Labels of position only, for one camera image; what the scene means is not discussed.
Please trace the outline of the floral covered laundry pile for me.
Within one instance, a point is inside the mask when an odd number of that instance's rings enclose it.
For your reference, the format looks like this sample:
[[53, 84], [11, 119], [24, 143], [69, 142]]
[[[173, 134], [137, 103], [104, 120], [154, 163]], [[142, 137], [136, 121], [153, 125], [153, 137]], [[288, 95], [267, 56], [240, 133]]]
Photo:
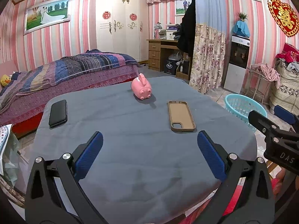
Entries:
[[280, 74], [280, 86], [271, 86], [269, 104], [271, 111], [279, 105], [298, 115], [298, 49], [288, 43], [276, 55], [275, 70]]

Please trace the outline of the light blue plastic basket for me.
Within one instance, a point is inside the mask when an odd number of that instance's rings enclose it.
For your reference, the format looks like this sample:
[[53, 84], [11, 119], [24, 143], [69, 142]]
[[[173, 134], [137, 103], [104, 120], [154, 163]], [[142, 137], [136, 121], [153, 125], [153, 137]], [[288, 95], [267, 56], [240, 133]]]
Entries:
[[239, 94], [228, 94], [226, 95], [224, 102], [228, 112], [243, 121], [243, 123], [245, 123], [253, 132], [256, 132], [257, 129], [249, 123], [249, 113], [255, 110], [264, 117], [268, 117], [264, 107], [247, 96]]

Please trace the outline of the brown phone case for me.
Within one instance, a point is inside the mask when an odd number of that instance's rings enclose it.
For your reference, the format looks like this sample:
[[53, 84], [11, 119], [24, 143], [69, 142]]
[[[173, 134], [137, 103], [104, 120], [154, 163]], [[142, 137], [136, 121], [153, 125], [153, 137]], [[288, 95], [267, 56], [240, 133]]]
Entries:
[[168, 112], [170, 127], [173, 132], [189, 132], [196, 129], [196, 125], [185, 101], [169, 101]]

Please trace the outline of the black phone wallet case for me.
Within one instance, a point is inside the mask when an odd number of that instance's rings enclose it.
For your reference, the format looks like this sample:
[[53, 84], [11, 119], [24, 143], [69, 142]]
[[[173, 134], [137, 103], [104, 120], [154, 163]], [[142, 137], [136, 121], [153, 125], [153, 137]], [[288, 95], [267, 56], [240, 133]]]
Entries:
[[51, 106], [49, 127], [54, 128], [67, 122], [67, 101], [60, 100]]

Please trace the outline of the potted plant with blue cloth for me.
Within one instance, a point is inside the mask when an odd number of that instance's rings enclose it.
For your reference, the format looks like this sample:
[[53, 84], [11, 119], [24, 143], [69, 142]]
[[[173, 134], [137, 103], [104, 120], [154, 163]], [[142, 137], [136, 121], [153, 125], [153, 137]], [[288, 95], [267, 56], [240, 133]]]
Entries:
[[233, 26], [232, 32], [234, 35], [242, 36], [245, 38], [250, 37], [250, 31], [248, 28], [248, 25], [246, 23], [246, 20], [248, 18], [246, 13], [239, 12], [238, 13], [239, 20], [235, 23]]

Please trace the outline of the grey blue tablecloth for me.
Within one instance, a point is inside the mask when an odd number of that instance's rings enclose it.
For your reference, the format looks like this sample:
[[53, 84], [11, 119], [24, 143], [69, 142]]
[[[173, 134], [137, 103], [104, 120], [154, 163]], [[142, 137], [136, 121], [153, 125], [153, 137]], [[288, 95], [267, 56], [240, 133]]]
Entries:
[[[57, 159], [87, 142], [94, 132], [103, 147], [80, 181], [109, 223], [165, 223], [204, 200], [219, 186], [197, 145], [204, 130], [240, 158], [257, 155], [256, 137], [221, 105], [174, 77], [154, 77], [152, 96], [138, 100], [130, 83], [76, 91], [46, 105], [29, 164]], [[67, 101], [67, 122], [49, 127], [51, 106]], [[187, 102], [196, 129], [173, 132], [169, 101]]]

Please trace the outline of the bed with striped quilt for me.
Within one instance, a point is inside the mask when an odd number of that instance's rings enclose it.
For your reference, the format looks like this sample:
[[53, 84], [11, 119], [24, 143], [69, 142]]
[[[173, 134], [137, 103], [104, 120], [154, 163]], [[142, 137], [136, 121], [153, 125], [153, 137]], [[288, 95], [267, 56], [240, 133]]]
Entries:
[[138, 76], [137, 66], [130, 55], [94, 49], [31, 71], [14, 72], [1, 90], [1, 125], [13, 124], [18, 135], [29, 133], [38, 127], [36, 118], [52, 98], [131, 81]]

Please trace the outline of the black box under desk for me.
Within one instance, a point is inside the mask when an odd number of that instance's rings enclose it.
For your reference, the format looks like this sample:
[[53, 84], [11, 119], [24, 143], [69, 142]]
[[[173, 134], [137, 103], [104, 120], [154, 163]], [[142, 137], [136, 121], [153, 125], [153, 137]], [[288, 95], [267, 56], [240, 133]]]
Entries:
[[178, 61], [168, 59], [164, 63], [164, 73], [176, 75], [178, 63]]

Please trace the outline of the wooden desk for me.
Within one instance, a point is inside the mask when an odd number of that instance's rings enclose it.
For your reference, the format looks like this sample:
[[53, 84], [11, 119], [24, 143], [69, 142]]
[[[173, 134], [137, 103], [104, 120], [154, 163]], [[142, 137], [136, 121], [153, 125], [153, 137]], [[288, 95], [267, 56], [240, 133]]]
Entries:
[[148, 39], [149, 69], [164, 72], [164, 63], [169, 60], [178, 61], [176, 77], [189, 80], [191, 76], [192, 59], [187, 53], [177, 47], [177, 41], [164, 39]]

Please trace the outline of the pink rabbit piggy bank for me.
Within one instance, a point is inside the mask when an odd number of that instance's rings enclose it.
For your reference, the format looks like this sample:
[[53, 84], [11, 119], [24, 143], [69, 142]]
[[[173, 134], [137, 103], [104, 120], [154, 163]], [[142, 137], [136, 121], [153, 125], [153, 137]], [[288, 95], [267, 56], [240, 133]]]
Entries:
[[138, 77], [133, 79], [131, 90], [140, 100], [149, 99], [152, 95], [152, 86], [143, 73], [140, 73]]

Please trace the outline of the yellow duck plush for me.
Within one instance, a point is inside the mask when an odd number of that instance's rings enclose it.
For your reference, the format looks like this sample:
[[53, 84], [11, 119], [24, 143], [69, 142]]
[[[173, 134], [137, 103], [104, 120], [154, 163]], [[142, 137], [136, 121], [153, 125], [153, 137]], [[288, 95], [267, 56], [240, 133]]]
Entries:
[[6, 87], [11, 82], [11, 78], [8, 75], [3, 75], [1, 77], [1, 86]]

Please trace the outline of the desk lamp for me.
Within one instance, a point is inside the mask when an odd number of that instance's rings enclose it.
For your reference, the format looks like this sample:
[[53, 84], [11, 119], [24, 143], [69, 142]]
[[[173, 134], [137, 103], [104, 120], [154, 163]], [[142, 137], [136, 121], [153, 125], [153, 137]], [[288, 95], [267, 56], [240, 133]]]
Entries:
[[158, 39], [159, 37], [159, 31], [162, 29], [162, 25], [160, 22], [157, 22], [154, 26], [154, 39]]

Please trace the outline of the small framed couple photo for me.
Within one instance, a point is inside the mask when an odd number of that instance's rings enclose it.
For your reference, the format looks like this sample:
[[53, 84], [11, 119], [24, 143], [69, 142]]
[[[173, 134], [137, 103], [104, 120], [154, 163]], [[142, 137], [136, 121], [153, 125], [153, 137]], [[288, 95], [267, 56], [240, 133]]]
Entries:
[[190, 4], [192, 3], [192, 0], [176, 0], [175, 1], [175, 16], [183, 16]]

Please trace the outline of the white wardrobe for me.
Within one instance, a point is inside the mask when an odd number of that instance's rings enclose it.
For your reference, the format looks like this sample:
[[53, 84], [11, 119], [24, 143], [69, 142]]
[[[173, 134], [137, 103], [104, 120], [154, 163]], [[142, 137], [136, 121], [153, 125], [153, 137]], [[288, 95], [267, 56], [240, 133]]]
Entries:
[[147, 0], [91, 0], [90, 9], [92, 49], [127, 54], [137, 62], [149, 59]]

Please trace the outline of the framed wedding photo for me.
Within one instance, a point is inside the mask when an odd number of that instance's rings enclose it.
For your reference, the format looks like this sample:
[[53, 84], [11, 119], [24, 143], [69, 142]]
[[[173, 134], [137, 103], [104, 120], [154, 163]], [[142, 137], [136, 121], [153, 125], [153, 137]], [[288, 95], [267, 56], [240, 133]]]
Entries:
[[71, 0], [50, 0], [25, 10], [23, 34], [59, 23], [69, 22], [68, 6]]

